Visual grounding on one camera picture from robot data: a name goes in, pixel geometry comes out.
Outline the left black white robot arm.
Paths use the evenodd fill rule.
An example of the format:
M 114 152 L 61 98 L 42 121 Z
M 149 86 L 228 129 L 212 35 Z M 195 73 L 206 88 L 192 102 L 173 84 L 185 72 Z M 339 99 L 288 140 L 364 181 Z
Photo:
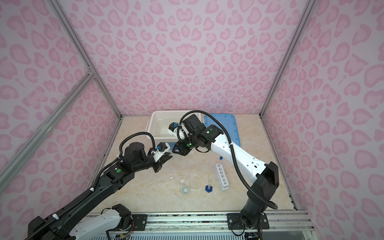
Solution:
M 131 231 L 135 220 L 131 211 L 117 204 L 97 218 L 81 220 L 97 205 L 130 182 L 137 172 L 153 169 L 159 172 L 172 158 L 168 143 L 160 143 L 145 152 L 142 143 L 131 143 L 118 157 L 104 167 L 93 185 L 66 206 L 46 218 L 36 217 L 28 224 L 28 240 L 83 240 L 112 230 Z

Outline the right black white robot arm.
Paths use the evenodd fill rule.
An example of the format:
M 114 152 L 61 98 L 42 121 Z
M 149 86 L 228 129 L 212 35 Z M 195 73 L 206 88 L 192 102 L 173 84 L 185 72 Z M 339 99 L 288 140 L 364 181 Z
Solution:
M 248 190 L 248 200 L 240 213 L 241 225 L 247 229 L 260 228 L 264 211 L 278 209 L 271 200 L 280 185 L 278 166 L 273 162 L 267 164 L 238 146 L 229 133 L 234 127 L 229 120 L 220 115 L 205 114 L 208 123 L 204 124 L 198 113 L 190 111 L 169 125 L 169 134 L 178 139 L 173 152 L 186 156 L 192 149 L 206 148 L 232 163 Z

